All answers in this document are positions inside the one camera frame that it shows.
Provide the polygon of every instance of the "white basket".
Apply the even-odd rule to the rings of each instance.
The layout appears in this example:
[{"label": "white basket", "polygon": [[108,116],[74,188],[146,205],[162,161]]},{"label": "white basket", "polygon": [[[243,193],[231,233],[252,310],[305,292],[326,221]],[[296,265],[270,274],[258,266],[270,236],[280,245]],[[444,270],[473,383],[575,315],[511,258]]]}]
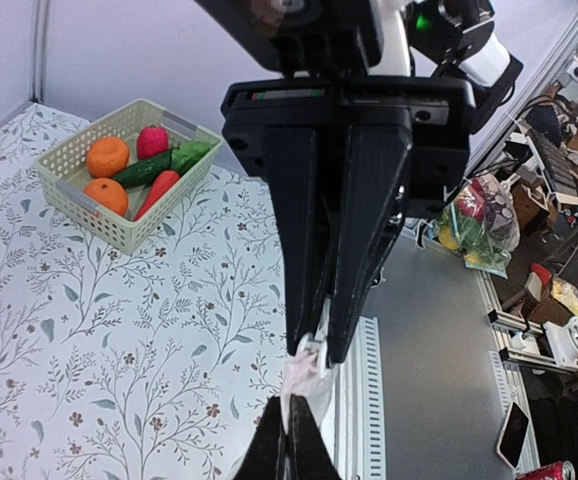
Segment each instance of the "white basket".
[{"label": "white basket", "polygon": [[[176,130],[188,131],[189,136]],[[162,125],[169,132],[170,148],[191,139],[212,145],[207,155],[187,172],[137,222],[112,212],[83,193],[93,180],[87,170],[87,152],[93,142],[108,136],[122,138],[131,149],[130,163],[137,161],[136,140],[140,131],[150,125]],[[91,124],[51,149],[36,162],[45,199],[62,213],[86,229],[103,238],[123,253],[132,254],[164,218],[207,175],[218,150],[224,143],[220,135],[193,125],[147,100],[137,100]],[[133,218],[144,202],[149,187],[128,189],[129,209],[126,216]]]}]

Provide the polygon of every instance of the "toy fruit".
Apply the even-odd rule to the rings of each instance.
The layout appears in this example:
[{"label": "toy fruit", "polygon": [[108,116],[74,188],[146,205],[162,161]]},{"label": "toy fruit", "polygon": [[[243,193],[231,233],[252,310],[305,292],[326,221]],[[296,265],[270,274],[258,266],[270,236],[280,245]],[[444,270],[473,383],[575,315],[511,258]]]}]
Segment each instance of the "toy fruit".
[{"label": "toy fruit", "polygon": [[480,255],[478,255],[477,253],[468,253],[467,255],[465,255],[465,262],[475,266],[482,265],[482,259],[480,258]]},{"label": "toy fruit", "polygon": [[129,164],[129,147],[118,137],[95,141],[87,152],[87,168],[96,178],[111,178]]},{"label": "toy fruit", "polygon": [[138,160],[151,158],[169,150],[169,134],[163,127],[147,127],[140,132],[136,144]]},{"label": "toy fruit", "polygon": [[123,217],[129,208],[127,192],[118,182],[109,178],[98,178],[85,187],[85,195],[100,205]]},{"label": "toy fruit", "polygon": [[171,150],[129,165],[113,179],[125,188],[151,185],[158,175],[171,168]]},{"label": "toy fruit", "polygon": [[458,245],[456,239],[453,238],[453,233],[451,232],[450,227],[443,226],[440,228],[438,240],[440,240],[440,243],[442,244],[443,247],[445,247],[448,250],[451,250],[452,252],[455,252],[460,248],[460,245]]},{"label": "toy fruit", "polygon": [[156,181],[153,182],[153,187],[151,187],[149,195],[147,195],[147,198],[145,199],[145,203],[142,204],[142,207],[138,210],[136,218],[134,218],[133,221],[137,222],[140,220],[142,216],[147,213],[147,211],[153,207],[154,204],[176,184],[176,182],[178,182],[178,180],[180,180],[180,175],[173,170],[165,170],[158,175]]}]

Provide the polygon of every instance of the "white cloth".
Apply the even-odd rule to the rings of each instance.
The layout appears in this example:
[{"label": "white cloth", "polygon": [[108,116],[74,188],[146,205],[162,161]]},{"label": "white cloth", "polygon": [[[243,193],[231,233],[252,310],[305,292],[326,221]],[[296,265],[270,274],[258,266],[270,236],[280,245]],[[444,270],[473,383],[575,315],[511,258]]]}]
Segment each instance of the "white cloth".
[{"label": "white cloth", "polygon": [[[309,403],[311,414],[318,426],[322,425],[325,414],[329,409],[333,387],[338,377],[338,367],[327,369],[323,378],[318,373],[319,352],[305,350],[298,352],[295,357],[285,363],[284,379],[280,388],[280,409],[285,433],[289,430],[289,411],[291,395],[305,397]],[[233,464],[225,480],[233,480],[240,467],[244,455]]]}]

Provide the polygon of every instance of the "orange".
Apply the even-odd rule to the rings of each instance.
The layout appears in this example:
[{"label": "orange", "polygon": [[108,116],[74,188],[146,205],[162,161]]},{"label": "orange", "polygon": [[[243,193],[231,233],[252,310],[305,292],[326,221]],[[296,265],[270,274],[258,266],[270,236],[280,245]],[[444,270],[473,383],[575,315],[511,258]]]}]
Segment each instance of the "orange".
[{"label": "orange", "polygon": [[107,207],[112,212],[116,212],[124,217],[129,208],[129,197],[127,192],[115,180],[109,178],[98,178],[85,187],[85,195],[90,196],[100,205]]},{"label": "orange", "polygon": [[129,156],[129,147],[121,138],[101,138],[87,152],[87,168],[96,178],[111,178],[127,168]]}]

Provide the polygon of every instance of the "white tablecloth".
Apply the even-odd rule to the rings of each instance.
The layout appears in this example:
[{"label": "white tablecloth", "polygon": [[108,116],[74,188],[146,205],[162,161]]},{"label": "white tablecloth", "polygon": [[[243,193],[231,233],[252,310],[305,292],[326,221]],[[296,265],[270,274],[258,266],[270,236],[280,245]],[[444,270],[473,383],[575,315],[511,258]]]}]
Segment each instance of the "white tablecloth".
[{"label": "white tablecloth", "polygon": [[268,191],[215,168],[124,256],[32,167],[85,125],[33,105],[0,130],[0,479],[219,479],[281,382]]}]

